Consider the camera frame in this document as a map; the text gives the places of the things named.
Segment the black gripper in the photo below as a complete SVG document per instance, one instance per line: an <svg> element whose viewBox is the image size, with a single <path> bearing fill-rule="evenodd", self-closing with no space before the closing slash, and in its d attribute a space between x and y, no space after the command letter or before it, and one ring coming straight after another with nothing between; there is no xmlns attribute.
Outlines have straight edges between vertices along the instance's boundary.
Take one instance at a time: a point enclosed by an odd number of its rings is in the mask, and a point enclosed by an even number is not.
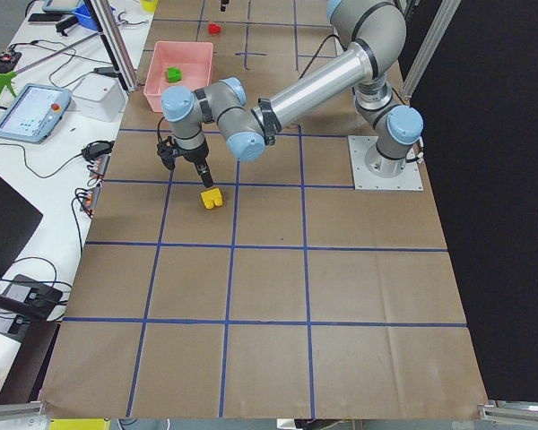
<svg viewBox="0 0 538 430"><path fill-rule="evenodd" d="M206 161L208 154L209 148L206 140L203 140L197 148L193 149L180 147L172 137L168 137L157 144L157 155L161 158L161 162L166 169L174 170L176 159L183 157L186 161L195 165L195 169L205 188L211 188L214 185L211 170Z"/></svg>

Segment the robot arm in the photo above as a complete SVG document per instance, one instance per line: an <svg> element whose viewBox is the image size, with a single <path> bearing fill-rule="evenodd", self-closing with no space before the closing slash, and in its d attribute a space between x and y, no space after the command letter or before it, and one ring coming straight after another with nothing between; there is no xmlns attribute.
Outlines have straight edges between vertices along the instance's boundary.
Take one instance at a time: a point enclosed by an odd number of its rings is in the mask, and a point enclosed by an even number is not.
<svg viewBox="0 0 538 430"><path fill-rule="evenodd" d="M205 124L217 125L236 159L252 161L274 144L283 127L354 88L356 109L377 133L365 156L368 171L383 178L399 176L423 130L421 114L397 103L386 80L404 47L403 15L390 1L330 1L327 17L343 52L281 92L259 99L252 109L246 109L246 92L234 77L196 90L185 86L165 90L161 106L171 135L157 143L165 168L173 170L182 157L210 188L214 181L206 161Z"/></svg>

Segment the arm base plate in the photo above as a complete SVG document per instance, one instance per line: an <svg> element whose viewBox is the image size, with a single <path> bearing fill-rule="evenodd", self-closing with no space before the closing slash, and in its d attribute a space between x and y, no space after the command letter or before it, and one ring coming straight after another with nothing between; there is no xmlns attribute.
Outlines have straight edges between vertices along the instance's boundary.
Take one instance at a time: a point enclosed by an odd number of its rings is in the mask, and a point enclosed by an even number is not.
<svg viewBox="0 0 538 430"><path fill-rule="evenodd" d="M422 192L419 162L414 148L404 159L384 158L377 136L349 135L351 172L356 191Z"/></svg>

